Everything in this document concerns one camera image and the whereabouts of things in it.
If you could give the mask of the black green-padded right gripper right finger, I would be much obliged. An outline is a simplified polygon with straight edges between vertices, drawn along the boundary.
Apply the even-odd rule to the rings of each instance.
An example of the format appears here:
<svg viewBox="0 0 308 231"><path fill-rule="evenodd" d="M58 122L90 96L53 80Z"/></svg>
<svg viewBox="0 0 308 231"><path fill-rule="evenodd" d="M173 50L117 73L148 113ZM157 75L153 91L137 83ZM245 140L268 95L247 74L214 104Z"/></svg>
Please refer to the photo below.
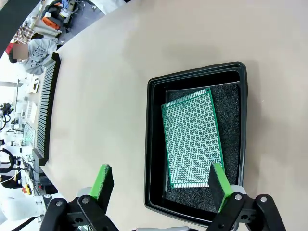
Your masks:
<svg viewBox="0 0 308 231"><path fill-rule="evenodd" d="M260 194L253 199L242 186L230 185L219 163L210 165L208 185L218 211L208 231L231 231L239 223L249 231L286 230L273 198Z"/></svg>

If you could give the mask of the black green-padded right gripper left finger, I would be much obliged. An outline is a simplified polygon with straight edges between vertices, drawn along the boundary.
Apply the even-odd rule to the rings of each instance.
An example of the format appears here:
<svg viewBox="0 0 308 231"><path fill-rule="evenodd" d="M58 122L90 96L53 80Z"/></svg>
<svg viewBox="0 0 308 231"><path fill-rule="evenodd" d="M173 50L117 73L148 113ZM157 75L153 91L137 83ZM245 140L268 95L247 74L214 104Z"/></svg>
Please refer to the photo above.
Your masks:
<svg viewBox="0 0 308 231"><path fill-rule="evenodd" d="M46 209L41 231L76 231L88 226L92 231L116 231L106 215L114 187L112 168L103 164L89 193L76 196L71 202L53 198Z"/></svg>

